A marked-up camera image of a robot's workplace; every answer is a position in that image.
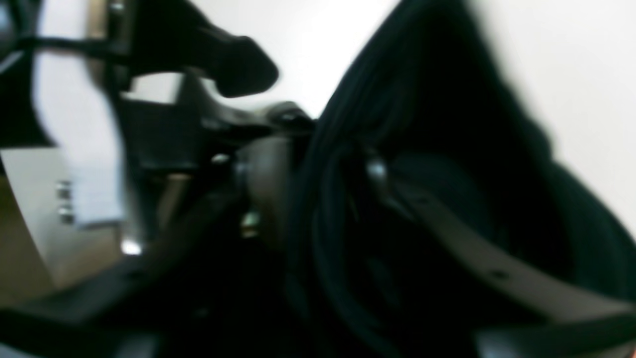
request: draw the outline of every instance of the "wooden surface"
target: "wooden surface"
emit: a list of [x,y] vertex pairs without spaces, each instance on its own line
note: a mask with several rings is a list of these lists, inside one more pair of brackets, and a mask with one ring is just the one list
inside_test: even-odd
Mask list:
[[0,176],[0,307],[52,292],[49,276],[5,176]]

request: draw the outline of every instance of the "black fabric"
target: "black fabric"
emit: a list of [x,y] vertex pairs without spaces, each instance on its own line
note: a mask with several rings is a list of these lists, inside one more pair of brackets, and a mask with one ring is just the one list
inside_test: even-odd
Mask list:
[[376,202],[349,162],[360,146],[511,255],[636,300],[632,239],[552,161],[464,4],[405,0],[345,75],[294,182],[287,297],[315,345],[332,347],[323,356],[475,356],[471,331],[540,321]]

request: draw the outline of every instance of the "bolt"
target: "bolt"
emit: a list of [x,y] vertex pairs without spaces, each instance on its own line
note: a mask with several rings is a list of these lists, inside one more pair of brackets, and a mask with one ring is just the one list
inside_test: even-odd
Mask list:
[[60,199],[70,199],[71,198],[71,182],[61,180],[57,182],[55,185],[55,191],[57,192],[57,197]]
[[75,214],[71,205],[62,205],[57,209],[57,214],[60,215],[60,219],[64,224],[72,224],[75,220]]
[[217,154],[210,160],[212,164],[220,165],[230,160],[230,156],[227,154]]

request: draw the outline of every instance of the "screw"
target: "screw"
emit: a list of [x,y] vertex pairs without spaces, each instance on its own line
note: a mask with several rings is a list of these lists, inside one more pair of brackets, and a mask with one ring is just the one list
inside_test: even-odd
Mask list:
[[71,182],[65,180],[57,182],[57,184],[55,185],[55,192],[57,192],[57,197],[60,199],[70,199]]
[[121,13],[123,13],[123,9],[124,9],[124,5],[122,0],[114,0],[111,3],[111,11],[113,13],[120,15]]
[[217,154],[210,160],[212,164],[220,165],[230,160],[230,156],[227,154]]
[[60,215],[60,219],[64,224],[72,224],[75,220],[75,214],[71,205],[65,204],[57,209],[57,214]]

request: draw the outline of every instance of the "white wall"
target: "white wall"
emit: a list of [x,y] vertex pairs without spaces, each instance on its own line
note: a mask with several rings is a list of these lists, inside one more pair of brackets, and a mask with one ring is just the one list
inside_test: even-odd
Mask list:
[[557,159],[636,234],[636,3],[471,2]]

